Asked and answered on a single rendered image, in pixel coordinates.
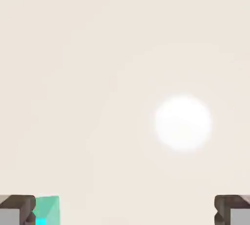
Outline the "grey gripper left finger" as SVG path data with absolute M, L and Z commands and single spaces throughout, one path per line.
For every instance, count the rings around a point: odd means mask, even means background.
M 0 195 L 0 225 L 36 225 L 33 195 Z

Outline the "small teal cube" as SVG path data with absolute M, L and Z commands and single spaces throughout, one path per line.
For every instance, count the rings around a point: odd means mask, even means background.
M 59 196 L 37 197 L 33 213 L 36 225 L 60 225 Z

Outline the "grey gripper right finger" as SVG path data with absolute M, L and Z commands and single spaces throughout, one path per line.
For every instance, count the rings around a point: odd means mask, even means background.
M 250 195 L 217 195 L 214 225 L 250 225 Z

